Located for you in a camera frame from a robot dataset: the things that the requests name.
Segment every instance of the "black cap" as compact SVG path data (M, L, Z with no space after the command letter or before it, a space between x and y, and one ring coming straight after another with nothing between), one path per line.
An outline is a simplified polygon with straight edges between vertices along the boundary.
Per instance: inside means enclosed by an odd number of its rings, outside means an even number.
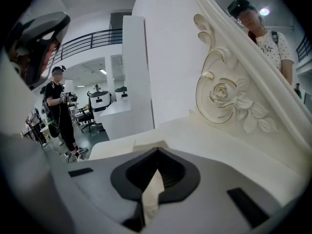
M228 11L234 18L246 9L255 9L255 7L247 0L235 0L228 6Z
M62 72L64 72L65 69L66 68L64 66L62 66L62 67L54 67L52 69L52 74L54 74L57 70L61 70Z

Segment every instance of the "chair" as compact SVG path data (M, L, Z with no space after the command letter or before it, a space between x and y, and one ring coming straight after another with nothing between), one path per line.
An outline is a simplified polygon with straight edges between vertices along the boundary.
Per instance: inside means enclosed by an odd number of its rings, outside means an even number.
M86 127L89 127L89 132L91 131L90 130L90 126L91 125L95 125L95 120L94 120L94 116L93 116L93 111L92 111L92 106L91 106L91 99L89 97L89 112L88 113L85 113L84 109L83 108L80 108L78 109L78 112L82 112L83 115L82 116L79 116L77 118L78 122L85 122L85 123L88 123L86 126L84 126L81 131L83 132L83 129L85 129Z

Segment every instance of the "ceiling light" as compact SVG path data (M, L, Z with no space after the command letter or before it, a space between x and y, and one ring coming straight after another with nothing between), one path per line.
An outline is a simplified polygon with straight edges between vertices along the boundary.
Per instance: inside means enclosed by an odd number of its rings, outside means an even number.
M103 74L106 74L106 71L104 69L100 69L100 71L103 73Z
M260 15L267 16L270 13L270 11L267 8L263 8L260 10Z

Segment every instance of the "black pants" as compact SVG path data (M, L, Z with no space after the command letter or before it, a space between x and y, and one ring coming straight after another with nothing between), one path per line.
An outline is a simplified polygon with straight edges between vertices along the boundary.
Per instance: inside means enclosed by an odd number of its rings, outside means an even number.
M59 120L60 122L58 128L60 135L62 136L62 139L64 140L68 150L73 151L75 149L73 145L73 143L75 142L75 138L74 138L74 128L72 125L70 115L67 114L60 115Z
M47 141L45 140L45 137L43 135L43 133L40 132L41 128L40 128L40 124L36 124L35 126L33 126L33 131L34 131L34 136L36 141L40 141L41 144L46 143Z

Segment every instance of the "polka dot shirt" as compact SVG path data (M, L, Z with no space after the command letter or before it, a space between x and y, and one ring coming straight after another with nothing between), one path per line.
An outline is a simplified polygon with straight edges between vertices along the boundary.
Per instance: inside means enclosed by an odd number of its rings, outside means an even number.
M258 47L267 55L268 59L281 71L282 60L293 61L292 51L285 36L282 33L277 32L278 46L275 44L272 38L271 30L262 37L257 37L256 42Z

